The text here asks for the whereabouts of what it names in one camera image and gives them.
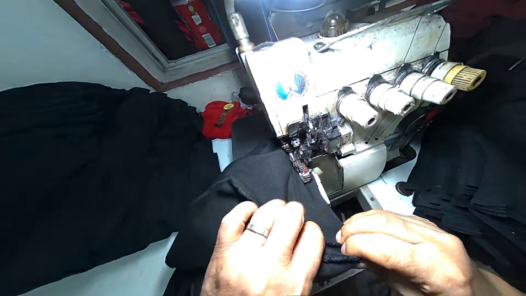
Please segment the black cloth pile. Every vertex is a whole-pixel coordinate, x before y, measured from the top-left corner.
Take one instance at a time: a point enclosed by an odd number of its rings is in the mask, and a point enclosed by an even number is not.
[[[342,222],[323,200],[316,183],[304,184],[279,144],[269,141],[231,163],[211,188],[192,202],[166,256],[166,264],[177,269],[165,295],[198,295],[223,216],[242,201],[263,205],[272,199],[301,202],[305,221],[320,226],[326,246],[317,281],[358,266],[358,258],[340,252],[335,237]]]
[[[195,108],[91,83],[0,93],[0,287],[18,295],[179,230],[219,174]]]
[[[486,32],[481,38],[487,41],[491,36]],[[504,40],[501,34],[496,36]],[[520,44],[515,37],[508,42]],[[516,53],[505,46],[522,50],[522,55],[494,54]],[[408,179],[408,188],[414,189],[415,215],[458,236],[472,258],[522,291],[526,291],[526,65],[516,62],[526,56],[525,48],[524,42],[520,47],[499,44],[473,59],[476,64],[471,65],[488,70],[486,80],[472,92],[459,93],[428,127]]]

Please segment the sticker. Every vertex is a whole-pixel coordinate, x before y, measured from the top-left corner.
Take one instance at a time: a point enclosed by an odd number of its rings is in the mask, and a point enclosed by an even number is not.
[[[307,77],[305,74],[292,71],[283,76],[276,83],[276,94],[278,98],[286,100],[292,96],[303,96],[307,91]]]
[[[210,34],[205,34],[205,35],[202,35],[203,39],[205,40],[205,43],[206,45],[208,45],[208,47],[214,47],[216,46],[216,42],[214,41],[214,39],[212,38],[212,35]]]
[[[200,23],[202,23],[203,21],[201,20],[201,17],[198,15],[198,14],[194,14],[192,16],[192,19],[194,20],[194,23],[196,23],[196,25],[199,25]]]

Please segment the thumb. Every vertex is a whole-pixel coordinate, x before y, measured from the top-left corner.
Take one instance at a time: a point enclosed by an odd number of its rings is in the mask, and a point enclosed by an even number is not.
[[[342,253],[371,261],[408,277],[417,276],[413,244],[383,233],[351,235],[342,246]]]

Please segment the hand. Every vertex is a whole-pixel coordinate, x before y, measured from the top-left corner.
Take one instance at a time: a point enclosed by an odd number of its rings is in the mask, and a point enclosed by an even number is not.
[[[382,267],[388,284],[404,295],[495,292],[480,282],[483,277],[458,237],[417,216],[359,213],[345,221],[336,241],[343,243],[342,253],[372,262],[373,270],[375,264]]]
[[[325,242],[304,214],[300,203],[282,200],[233,208],[221,222],[201,295],[308,295]],[[268,238],[245,224],[266,229]]]

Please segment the finger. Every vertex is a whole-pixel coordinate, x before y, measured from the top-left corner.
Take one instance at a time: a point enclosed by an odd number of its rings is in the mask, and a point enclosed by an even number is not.
[[[320,226],[312,221],[307,221],[303,225],[298,235],[298,240],[292,253],[290,272],[298,279],[298,284],[302,287],[307,284],[309,291],[302,291],[301,295],[310,294],[310,287],[314,276],[320,267],[325,239]]]
[[[239,240],[245,230],[245,223],[256,212],[258,206],[251,201],[244,201],[235,206],[221,220],[217,233],[217,244],[231,244]]]
[[[433,222],[431,222],[431,221],[429,221],[427,219],[424,219],[422,217],[418,217],[418,216],[414,216],[414,215],[405,216],[405,215],[401,215],[401,214],[397,214],[397,213],[393,213],[393,212],[389,212],[389,211],[385,211],[385,210],[380,210],[380,209],[373,209],[373,210],[369,210],[367,212],[357,213],[357,214],[353,215],[351,218],[345,220],[344,224],[348,224],[351,221],[354,221],[354,220],[356,220],[358,218],[362,218],[362,217],[367,216],[367,215],[375,215],[375,214],[379,214],[379,213],[385,213],[385,214],[393,215],[393,216],[399,217],[401,219],[404,219],[406,221],[410,221],[410,222],[413,222],[413,223],[416,223],[416,224],[432,225],[432,226],[437,227],[436,224],[434,224]]]
[[[289,202],[281,208],[265,242],[269,258],[290,263],[296,238],[303,227],[304,214],[305,209],[299,202]]]
[[[339,242],[360,233],[383,233],[408,243],[421,243],[424,238],[415,228],[421,227],[387,212],[378,212],[354,219],[341,227]]]
[[[248,225],[253,224],[258,229],[265,229],[267,233],[272,230],[272,225],[276,219],[277,213],[285,206],[283,200],[271,200],[266,204],[262,205],[250,218]],[[267,240],[266,237],[255,233],[250,230],[245,230],[239,239],[240,242],[247,243],[249,245],[262,246]]]
[[[388,270],[409,277],[417,276],[414,245],[383,233],[352,235],[341,247],[342,253],[369,260]]]

